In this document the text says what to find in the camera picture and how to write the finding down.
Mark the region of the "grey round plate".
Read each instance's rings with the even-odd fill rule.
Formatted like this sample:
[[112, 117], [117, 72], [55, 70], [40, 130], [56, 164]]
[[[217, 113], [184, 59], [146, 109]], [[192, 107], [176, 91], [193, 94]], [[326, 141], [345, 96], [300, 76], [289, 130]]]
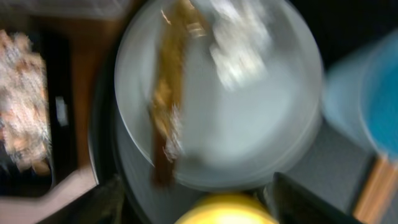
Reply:
[[[157, 53], [171, 1], [148, 2], [119, 47], [114, 90], [127, 132], [152, 159], [149, 105]], [[183, 155], [175, 180], [202, 191], [239, 190], [269, 182], [294, 166], [321, 123], [323, 66], [315, 39], [296, 8], [272, 2], [274, 46], [260, 80], [228, 90], [209, 53], [210, 35], [192, 40], [186, 57]]]

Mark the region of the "light blue cup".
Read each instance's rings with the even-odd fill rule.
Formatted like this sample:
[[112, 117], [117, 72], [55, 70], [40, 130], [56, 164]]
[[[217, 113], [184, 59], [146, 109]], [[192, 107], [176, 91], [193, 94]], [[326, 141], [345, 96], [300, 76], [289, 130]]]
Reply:
[[323, 115], [363, 149], [397, 160], [397, 31], [329, 68]]

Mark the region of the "yellow bowl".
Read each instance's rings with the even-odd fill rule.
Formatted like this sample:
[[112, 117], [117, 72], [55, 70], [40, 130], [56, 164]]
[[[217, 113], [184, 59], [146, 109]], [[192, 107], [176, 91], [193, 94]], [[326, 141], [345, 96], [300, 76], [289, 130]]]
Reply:
[[246, 194], [211, 194], [176, 224], [278, 224], [263, 204]]

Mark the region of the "white tissue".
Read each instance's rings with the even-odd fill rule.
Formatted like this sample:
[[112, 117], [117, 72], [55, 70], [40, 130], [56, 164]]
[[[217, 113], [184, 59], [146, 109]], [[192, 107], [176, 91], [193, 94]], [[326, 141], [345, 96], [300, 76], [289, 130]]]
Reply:
[[264, 78], [272, 45], [269, 6], [256, 0], [212, 0], [211, 5], [216, 21], [210, 53], [221, 84], [234, 91]]

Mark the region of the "wooden chopstick left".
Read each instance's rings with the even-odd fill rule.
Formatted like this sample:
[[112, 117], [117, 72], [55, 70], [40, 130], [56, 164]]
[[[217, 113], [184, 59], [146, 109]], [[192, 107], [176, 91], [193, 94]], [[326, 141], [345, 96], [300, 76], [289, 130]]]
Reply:
[[355, 206], [353, 216], [363, 223], [380, 223], [397, 190], [397, 163], [376, 160]]

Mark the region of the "black rectangular tray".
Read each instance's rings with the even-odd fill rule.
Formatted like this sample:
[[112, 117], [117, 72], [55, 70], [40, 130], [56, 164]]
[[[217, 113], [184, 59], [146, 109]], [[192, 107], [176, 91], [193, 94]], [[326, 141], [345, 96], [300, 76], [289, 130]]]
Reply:
[[32, 50], [46, 63], [49, 82], [50, 152], [44, 158], [49, 173], [20, 171], [1, 140], [1, 197], [39, 198], [78, 169], [72, 94], [71, 48], [64, 35], [44, 27], [7, 26], [7, 34], [25, 33]]

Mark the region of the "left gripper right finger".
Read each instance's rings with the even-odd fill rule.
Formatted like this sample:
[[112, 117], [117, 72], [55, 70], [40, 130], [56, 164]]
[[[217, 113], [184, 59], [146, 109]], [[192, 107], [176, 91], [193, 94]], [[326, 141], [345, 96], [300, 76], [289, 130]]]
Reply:
[[264, 186], [264, 203], [280, 224], [361, 224], [280, 172]]

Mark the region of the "noodle food leftovers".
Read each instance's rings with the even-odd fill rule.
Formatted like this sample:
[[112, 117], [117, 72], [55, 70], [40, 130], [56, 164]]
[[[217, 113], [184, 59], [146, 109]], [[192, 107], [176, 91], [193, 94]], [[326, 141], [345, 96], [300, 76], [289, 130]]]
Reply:
[[50, 174], [45, 61], [24, 33], [1, 31], [1, 140], [21, 171]]

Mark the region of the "round black serving tray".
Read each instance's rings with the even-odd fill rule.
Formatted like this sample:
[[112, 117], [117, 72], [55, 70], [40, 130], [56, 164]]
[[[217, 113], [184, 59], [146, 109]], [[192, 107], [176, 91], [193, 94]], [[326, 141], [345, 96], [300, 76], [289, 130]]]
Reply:
[[[274, 43], [270, 28], [275, 22], [274, 11], [270, 8], [272, 2], [276, 1], [264, 1], [272, 18], [268, 28]], [[119, 113], [114, 90], [118, 51], [129, 24], [98, 72], [91, 114], [90, 152], [99, 180], [106, 178], [106, 163], [110, 163], [121, 178], [128, 204], [142, 223], [174, 223], [207, 194], [263, 189], [269, 184], [272, 179], [249, 189], [219, 191], [193, 189], [176, 180], [170, 187], [154, 186], [152, 159], [147, 160], [137, 151]], [[361, 149], [340, 134], [323, 120], [321, 112], [320, 128], [310, 147], [294, 166], [282, 173], [338, 210], [350, 213], [372, 161], [372, 151]]]

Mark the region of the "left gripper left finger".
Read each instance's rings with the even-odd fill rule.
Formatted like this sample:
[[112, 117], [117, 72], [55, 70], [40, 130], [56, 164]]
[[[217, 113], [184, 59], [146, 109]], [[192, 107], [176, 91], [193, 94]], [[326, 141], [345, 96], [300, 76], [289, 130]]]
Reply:
[[118, 224], [122, 222], [123, 204], [124, 189], [115, 175], [39, 224]]

